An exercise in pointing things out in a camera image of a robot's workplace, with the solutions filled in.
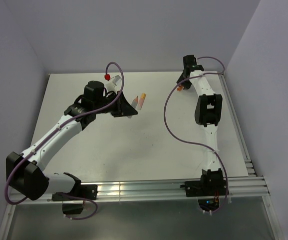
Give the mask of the orange highlighter pen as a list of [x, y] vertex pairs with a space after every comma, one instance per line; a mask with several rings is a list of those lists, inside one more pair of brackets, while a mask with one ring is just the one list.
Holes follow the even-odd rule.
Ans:
[[137, 105], [139, 103], [139, 96], [137, 96], [131, 103], [131, 106], [136, 109], [137, 108]]

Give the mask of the yellow highlighter pen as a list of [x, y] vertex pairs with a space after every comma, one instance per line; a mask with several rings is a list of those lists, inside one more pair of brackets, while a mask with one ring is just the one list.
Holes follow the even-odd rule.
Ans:
[[144, 97], [141, 97], [141, 98], [139, 99], [139, 102], [138, 102], [138, 105], [137, 105], [137, 109], [138, 109], [138, 110], [141, 110], [141, 109], [142, 109], [142, 106], [143, 106], [143, 104], [144, 104], [144, 100], [145, 100]]

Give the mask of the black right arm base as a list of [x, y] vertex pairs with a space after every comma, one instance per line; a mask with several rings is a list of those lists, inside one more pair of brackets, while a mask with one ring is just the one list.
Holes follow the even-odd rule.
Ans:
[[225, 181], [219, 185], [208, 184], [201, 180], [185, 181], [180, 188], [185, 190], [186, 197], [206, 197], [198, 200], [198, 205], [201, 210], [209, 213], [216, 211], [220, 207], [220, 197], [227, 197], [229, 193]]

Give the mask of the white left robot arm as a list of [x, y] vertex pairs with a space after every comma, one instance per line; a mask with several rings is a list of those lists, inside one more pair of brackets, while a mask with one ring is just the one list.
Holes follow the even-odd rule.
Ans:
[[61, 116], [56, 125], [31, 147], [21, 153], [11, 152], [6, 158], [6, 187], [12, 187], [25, 199], [37, 200], [45, 193], [64, 194], [70, 200], [81, 196], [81, 180], [70, 173], [44, 174], [50, 160], [73, 137], [95, 121], [98, 114], [131, 117], [137, 110], [123, 92], [107, 90], [99, 81], [90, 81]]

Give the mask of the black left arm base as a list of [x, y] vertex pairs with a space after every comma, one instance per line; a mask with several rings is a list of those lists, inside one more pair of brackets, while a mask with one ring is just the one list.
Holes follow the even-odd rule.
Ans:
[[[85, 220], [92, 216], [94, 216], [98, 211], [98, 204], [95, 202], [98, 193], [98, 185], [96, 184], [81, 184], [75, 187], [69, 193], [61, 193], [57, 192], [52, 195], [51, 200], [53, 202], [67, 202], [67, 201], [82, 201], [82, 203], [63, 203], [62, 204], [62, 212], [66, 218], [70, 218], [72, 220]], [[86, 202], [92, 203], [94, 205], [93, 212], [84, 217], [77, 217], [80, 215], [85, 207]]]

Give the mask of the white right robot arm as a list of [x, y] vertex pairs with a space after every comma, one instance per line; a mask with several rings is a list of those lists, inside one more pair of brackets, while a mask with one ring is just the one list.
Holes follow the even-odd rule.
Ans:
[[194, 55], [183, 57], [183, 72], [176, 83], [183, 82], [177, 90], [188, 90], [193, 87], [197, 93], [198, 100], [194, 113], [195, 122], [204, 132], [206, 142], [206, 162], [202, 167], [200, 189], [206, 195], [211, 195], [223, 180], [220, 161], [217, 158], [218, 138], [217, 130], [221, 119], [223, 97], [216, 93], [210, 86], [205, 70], [197, 62]]

